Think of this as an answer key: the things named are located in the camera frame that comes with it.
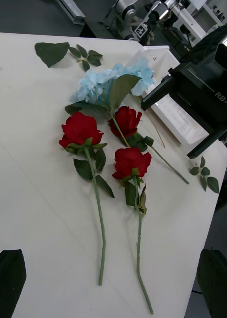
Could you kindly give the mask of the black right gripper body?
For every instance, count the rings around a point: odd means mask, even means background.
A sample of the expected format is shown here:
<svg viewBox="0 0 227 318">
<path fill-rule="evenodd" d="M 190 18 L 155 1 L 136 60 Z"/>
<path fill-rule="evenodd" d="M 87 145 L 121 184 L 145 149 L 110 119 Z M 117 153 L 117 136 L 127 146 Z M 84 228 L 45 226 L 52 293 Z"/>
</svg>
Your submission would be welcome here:
<svg viewBox="0 0 227 318">
<path fill-rule="evenodd" d="M 227 135 L 227 62 L 181 63 L 169 75 L 172 98 L 209 133 L 204 143 Z"/>
</svg>

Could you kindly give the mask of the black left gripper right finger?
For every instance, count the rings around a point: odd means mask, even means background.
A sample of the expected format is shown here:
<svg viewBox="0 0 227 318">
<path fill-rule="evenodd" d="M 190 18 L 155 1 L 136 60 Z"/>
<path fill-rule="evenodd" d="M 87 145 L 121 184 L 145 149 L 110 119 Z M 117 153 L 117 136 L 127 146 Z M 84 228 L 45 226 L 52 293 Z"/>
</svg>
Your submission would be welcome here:
<svg viewBox="0 0 227 318">
<path fill-rule="evenodd" d="M 210 316 L 227 318 L 227 259 L 218 250 L 202 250 L 196 277 Z"/>
</svg>

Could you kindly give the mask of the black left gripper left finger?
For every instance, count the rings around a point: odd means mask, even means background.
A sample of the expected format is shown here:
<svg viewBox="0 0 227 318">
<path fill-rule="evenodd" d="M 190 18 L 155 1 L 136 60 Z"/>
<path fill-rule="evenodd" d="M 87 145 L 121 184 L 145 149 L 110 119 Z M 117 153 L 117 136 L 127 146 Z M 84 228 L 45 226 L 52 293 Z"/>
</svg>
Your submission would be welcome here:
<svg viewBox="0 0 227 318">
<path fill-rule="evenodd" d="M 12 317 L 26 281 L 22 250 L 0 253 L 0 318 Z"/>
</svg>

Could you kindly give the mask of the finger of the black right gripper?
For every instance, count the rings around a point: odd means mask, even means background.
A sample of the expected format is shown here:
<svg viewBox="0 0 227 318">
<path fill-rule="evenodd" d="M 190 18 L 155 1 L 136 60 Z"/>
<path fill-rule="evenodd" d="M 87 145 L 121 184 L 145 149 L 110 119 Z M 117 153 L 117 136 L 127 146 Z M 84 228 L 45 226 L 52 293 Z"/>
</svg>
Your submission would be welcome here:
<svg viewBox="0 0 227 318">
<path fill-rule="evenodd" d="M 213 132 L 211 132 L 203 141 L 201 141 L 192 151 L 190 151 L 187 156 L 189 159 L 195 159 L 203 151 L 205 151 L 213 142 L 218 140 L 224 134 L 227 133 L 226 126 L 219 126 Z"/>
<path fill-rule="evenodd" d="M 171 74 L 165 76 L 161 83 L 141 101 L 141 109 L 146 111 L 165 96 L 170 94 L 174 86 L 174 78 Z"/>
</svg>

